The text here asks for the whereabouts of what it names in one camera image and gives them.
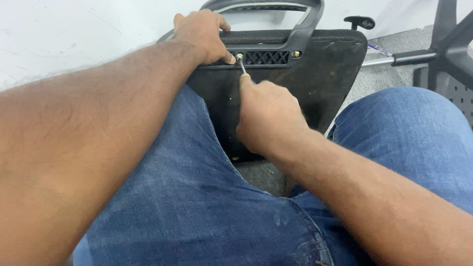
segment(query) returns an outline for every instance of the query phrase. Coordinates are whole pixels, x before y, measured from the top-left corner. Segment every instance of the gray carpet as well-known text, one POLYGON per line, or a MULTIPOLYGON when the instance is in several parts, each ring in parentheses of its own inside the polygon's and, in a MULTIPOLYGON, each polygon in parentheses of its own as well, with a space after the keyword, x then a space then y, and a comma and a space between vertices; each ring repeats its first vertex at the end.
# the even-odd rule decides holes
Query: gray carpet
MULTIPOLYGON (((393 35, 369 40, 368 43, 378 45, 390 53, 408 52, 430 47, 433 26, 413 29, 393 35)), ((366 59, 384 57, 380 54, 367 54, 366 59)), ((350 103, 385 88, 412 85, 416 66, 380 66, 361 69, 350 93, 343 103, 340 112, 350 103)), ((286 178, 267 161, 240 163, 235 167, 243 178, 253 186, 267 191, 274 196, 283 196, 286 178)))

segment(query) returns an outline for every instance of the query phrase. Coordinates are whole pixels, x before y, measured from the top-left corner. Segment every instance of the person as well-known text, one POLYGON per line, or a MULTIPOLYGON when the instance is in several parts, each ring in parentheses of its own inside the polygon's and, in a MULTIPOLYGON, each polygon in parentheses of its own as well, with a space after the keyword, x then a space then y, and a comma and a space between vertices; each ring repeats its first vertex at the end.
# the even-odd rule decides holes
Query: person
POLYGON ((240 80, 238 138, 307 192, 245 182, 184 83, 235 58, 209 10, 172 40, 0 93, 0 264, 470 265, 473 133, 426 89, 349 105, 333 141, 269 81, 240 80))

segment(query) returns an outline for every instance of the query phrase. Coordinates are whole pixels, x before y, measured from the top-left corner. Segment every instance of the leg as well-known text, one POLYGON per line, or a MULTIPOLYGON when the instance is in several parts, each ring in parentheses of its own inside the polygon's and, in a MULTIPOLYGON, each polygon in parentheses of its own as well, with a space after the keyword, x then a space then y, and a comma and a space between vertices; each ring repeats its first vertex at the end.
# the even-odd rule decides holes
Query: leg
MULTIPOLYGON (((349 105, 335 125, 334 142, 473 213, 473 133, 443 96, 413 87, 385 89, 349 105)), ((294 200, 321 228, 336 264, 344 255, 367 263, 318 199, 306 192, 294 200)))
POLYGON ((331 265, 310 217, 246 183, 202 98, 184 87, 126 184, 74 251, 74 265, 331 265))

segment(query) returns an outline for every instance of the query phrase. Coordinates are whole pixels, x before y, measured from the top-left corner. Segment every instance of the forearm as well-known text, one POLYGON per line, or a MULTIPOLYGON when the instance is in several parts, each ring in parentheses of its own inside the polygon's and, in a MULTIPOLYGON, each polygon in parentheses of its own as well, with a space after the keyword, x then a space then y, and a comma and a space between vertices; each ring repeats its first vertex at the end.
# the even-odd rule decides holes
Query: forearm
POLYGON ((10 262, 67 258, 154 141, 199 61, 192 46, 171 41, 0 94, 5 264, 8 254, 10 262), (45 235, 52 241, 43 243, 45 235), (19 256, 25 245, 28 256, 19 256))
POLYGON ((309 131, 271 161, 321 198, 380 264, 465 265, 473 218, 427 189, 309 131))

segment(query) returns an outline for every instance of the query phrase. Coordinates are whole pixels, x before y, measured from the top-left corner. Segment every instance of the screwdriver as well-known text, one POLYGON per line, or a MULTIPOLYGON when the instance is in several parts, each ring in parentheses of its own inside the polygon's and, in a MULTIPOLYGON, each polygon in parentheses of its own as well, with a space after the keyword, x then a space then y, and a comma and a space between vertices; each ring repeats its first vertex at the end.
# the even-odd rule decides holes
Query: screwdriver
POLYGON ((243 69, 243 73, 246 74, 245 66, 243 65, 243 57, 244 57, 244 55, 242 55, 241 53, 239 53, 235 56, 236 61, 240 63, 241 69, 243 69))

